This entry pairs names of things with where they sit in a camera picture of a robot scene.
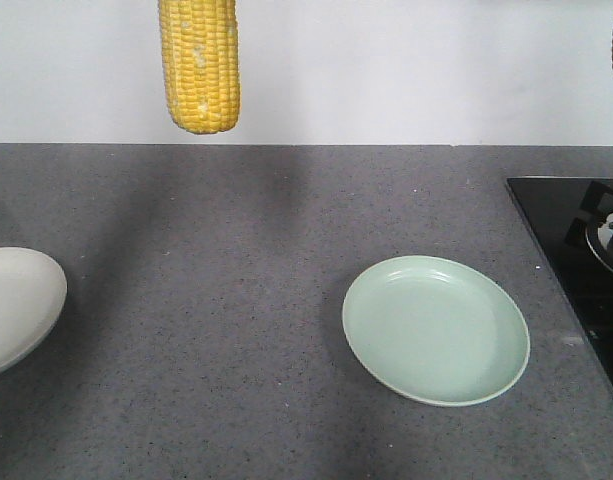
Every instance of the light green plate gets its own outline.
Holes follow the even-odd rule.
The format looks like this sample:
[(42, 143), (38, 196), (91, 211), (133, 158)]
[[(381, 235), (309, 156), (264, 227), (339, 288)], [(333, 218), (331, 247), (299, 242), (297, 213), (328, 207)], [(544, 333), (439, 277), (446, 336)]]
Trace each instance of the light green plate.
[(431, 405), (485, 402), (512, 387), (530, 353), (515, 302), (470, 267), (425, 256), (378, 263), (342, 311), (359, 361), (396, 392)]

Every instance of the plate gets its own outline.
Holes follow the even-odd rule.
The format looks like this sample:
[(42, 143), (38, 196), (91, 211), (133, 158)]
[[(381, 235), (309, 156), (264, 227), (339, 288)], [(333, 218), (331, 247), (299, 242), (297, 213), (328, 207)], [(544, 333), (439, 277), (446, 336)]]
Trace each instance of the plate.
[(0, 372), (48, 335), (65, 298), (66, 277), (55, 260), (28, 248), (0, 248)]
[(474, 405), (501, 395), (519, 380), (530, 354), (526, 322), (508, 294), (443, 258), (373, 265), (348, 289), (342, 321), (372, 375), (430, 405)]

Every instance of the gas burner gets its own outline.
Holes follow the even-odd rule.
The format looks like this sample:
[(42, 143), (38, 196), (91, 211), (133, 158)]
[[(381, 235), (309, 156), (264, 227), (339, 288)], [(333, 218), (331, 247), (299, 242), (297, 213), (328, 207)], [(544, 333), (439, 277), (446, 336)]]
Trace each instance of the gas burner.
[(613, 211), (602, 206), (605, 195), (613, 197), (613, 189), (592, 180), (579, 205), (579, 210), (588, 214), (589, 218), (587, 221), (574, 218), (565, 242), (580, 248), (586, 246), (582, 243), (588, 244), (593, 255), (613, 273)]
[(613, 384), (613, 179), (508, 184)]
[(595, 219), (587, 225), (586, 241), (597, 259), (613, 272), (613, 212), (605, 221)]

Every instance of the gray countertop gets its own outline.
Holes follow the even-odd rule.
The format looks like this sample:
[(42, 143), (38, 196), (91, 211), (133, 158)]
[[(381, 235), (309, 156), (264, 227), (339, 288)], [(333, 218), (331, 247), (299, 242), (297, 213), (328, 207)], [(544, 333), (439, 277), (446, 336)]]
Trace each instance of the gray countertop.
[[(613, 392), (506, 187), (534, 174), (613, 148), (0, 145), (0, 246), (69, 282), (0, 375), (0, 479), (613, 479)], [(515, 299), (514, 388), (438, 408), (360, 366), (344, 293), (404, 254)]]

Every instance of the white wall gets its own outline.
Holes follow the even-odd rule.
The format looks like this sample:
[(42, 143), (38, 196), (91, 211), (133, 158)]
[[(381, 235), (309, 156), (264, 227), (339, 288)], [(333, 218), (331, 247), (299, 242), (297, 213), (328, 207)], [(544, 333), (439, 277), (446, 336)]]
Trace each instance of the white wall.
[(242, 114), (166, 111), (156, 0), (0, 0), (0, 142), (613, 145), (613, 0), (238, 0)]

